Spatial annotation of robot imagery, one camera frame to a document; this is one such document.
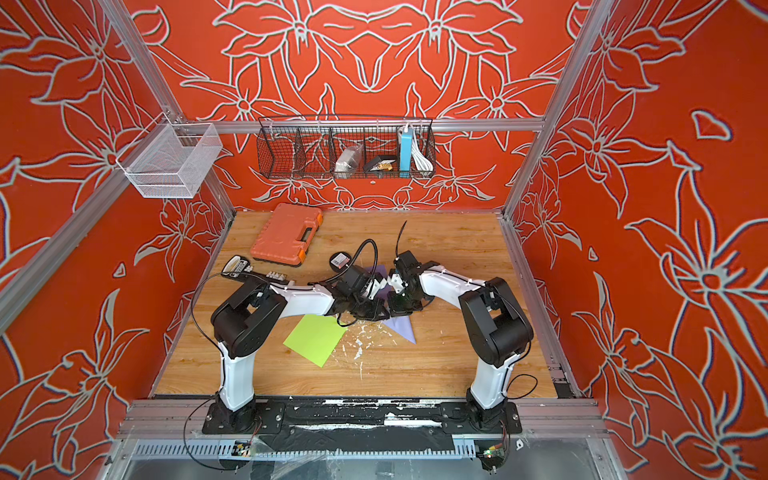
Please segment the light lavender square paper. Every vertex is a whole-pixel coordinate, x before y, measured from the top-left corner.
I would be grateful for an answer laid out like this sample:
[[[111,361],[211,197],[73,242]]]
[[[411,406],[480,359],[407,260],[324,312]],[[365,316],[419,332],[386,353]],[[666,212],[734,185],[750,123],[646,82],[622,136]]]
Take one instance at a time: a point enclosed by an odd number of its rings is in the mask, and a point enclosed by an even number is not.
[[[392,317],[383,321],[383,324],[405,340],[416,343],[415,334],[409,316]]]

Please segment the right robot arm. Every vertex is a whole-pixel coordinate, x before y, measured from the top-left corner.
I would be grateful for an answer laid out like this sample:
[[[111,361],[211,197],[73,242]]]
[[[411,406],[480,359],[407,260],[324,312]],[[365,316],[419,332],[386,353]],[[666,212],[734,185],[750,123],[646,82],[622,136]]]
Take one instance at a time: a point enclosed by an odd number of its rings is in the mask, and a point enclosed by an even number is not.
[[[510,374],[527,355],[534,330],[507,282],[471,279],[429,262],[393,268],[387,283],[395,316],[409,316],[434,299],[461,311],[478,358],[466,393],[467,421],[480,431],[499,426],[506,433],[521,432],[517,407],[508,397]]]

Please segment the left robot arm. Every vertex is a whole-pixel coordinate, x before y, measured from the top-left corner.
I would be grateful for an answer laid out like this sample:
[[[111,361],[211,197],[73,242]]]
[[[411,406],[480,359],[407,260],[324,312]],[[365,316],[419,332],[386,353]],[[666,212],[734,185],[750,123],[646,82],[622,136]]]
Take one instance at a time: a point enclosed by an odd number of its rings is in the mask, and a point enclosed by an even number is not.
[[[221,386],[209,407],[202,432],[241,434],[260,423],[253,387],[255,355],[277,322],[286,317],[350,314],[357,321],[389,317],[385,301],[370,282],[312,286],[282,284],[256,274],[242,274],[241,286],[212,314],[211,324],[221,355]]]

